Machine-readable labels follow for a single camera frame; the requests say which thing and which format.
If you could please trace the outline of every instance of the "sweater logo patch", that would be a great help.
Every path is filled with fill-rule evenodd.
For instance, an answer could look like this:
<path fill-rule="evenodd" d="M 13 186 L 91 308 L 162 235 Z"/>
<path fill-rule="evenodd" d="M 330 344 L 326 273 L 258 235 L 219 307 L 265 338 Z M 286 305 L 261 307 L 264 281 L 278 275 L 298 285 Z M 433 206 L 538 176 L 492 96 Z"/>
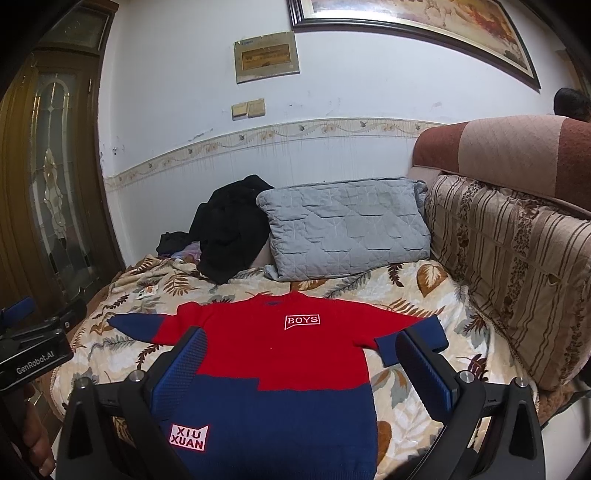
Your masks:
<path fill-rule="evenodd" d="M 320 325 L 320 315 L 285 315 L 285 330 L 298 325 Z"/>
<path fill-rule="evenodd" d="M 183 427 L 173 423 L 168 442 L 175 447 L 204 452 L 208 430 L 209 425 L 205 425 L 200 429 L 192 429 L 191 427 Z"/>

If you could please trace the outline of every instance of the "sofa backrest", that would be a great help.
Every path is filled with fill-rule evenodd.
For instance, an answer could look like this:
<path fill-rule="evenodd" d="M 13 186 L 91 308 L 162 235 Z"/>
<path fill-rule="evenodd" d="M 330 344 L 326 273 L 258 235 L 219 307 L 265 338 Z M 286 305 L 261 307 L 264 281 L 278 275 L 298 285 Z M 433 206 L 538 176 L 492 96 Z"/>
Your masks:
<path fill-rule="evenodd" d="M 469 285 L 538 386 L 555 390 L 591 353 L 591 222 L 458 175 L 430 189 L 431 255 Z"/>
<path fill-rule="evenodd" d="M 562 203 L 591 217 L 591 124 L 553 115 L 486 118 L 425 130 L 413 166 Z"/>

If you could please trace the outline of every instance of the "wooden door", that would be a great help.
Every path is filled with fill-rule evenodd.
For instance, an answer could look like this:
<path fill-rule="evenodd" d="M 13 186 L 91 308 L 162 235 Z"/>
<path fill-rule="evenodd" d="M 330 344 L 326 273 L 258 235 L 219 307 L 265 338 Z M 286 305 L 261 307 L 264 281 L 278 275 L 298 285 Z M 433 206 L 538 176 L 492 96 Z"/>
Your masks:
<path fill-rule="evenodd" d="M 2 101 L 0 275 L 13 283 L 2 306 L 32 295 L 48 316 L 121 269 L 96 158 L 99 63 L 36 50 Z"/>

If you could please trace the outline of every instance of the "floral blanket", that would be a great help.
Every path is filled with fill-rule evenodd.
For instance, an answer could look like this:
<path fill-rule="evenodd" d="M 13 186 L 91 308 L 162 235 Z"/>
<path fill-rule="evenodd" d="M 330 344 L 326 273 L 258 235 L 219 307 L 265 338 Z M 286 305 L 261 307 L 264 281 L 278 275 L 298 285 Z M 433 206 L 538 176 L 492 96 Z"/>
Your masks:
<path fill-rule="evenodd" d="M 155 291 L 143 297 L 146 287 Z M 201 304 L 246 300 L 258 293 L 282 295 L 290 290 L 327 299 L 361 301 L 394 312 L 428 317 L 437 314 L 449 348 L 443 355 L 456 370 L 468 369 L 478 378 L 509 383 L 522 376 L 507 342 L 487 319 L 470 308 L 467 287 L 455 283 L 432 260 L 393 264 L 363 274 L 331 280 L 280 283 L 264 277 L 262 269 L 239 273 L 217 286 L 183 260 L 146 259 L 111 284 L 107 299 L 80 325 L 72 340 L 74 358 L 57 368 L 51 378 L 51 397 L 64 414 L 74 381 L 89 377 L 94 383 L 122 381 L 135 368 L 148 369 L 169 346 L 150 345 L 123 335 L 107 320 L 117 313 L 175 313 L 187 301 Z M 432 444 L 441 424 L 432 421 L 399 366 L 384 368 L 379 355 L 365 351 L 378 418 L 379 451 L 376 479 L 384 479 L 406 460 Z M 537 402 L 537 389 L 534 400 Z M 475 431 L 480 445 L 488 421 Z"/>

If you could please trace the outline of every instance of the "light switch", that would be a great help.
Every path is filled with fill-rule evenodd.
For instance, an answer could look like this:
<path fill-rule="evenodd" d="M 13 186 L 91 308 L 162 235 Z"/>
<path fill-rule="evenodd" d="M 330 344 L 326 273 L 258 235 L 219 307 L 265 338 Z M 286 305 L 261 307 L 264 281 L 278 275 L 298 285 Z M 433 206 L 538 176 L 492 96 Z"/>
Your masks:
<path fill-rule="evenodd" d="M 247 103 L 248 106 L 248 118 L 254 118 L 256 116 L 264 116 L 265 111 L 265 99 L 259 98 L 258 100 L 252 100 Z"/>
<path fill-rule="evenodd" d="M 247 114 L 248 108 L 246 107 L 246 103 L 237 103 L 236 105 L 232 105 L 232 120 L 246 118 Z"/>

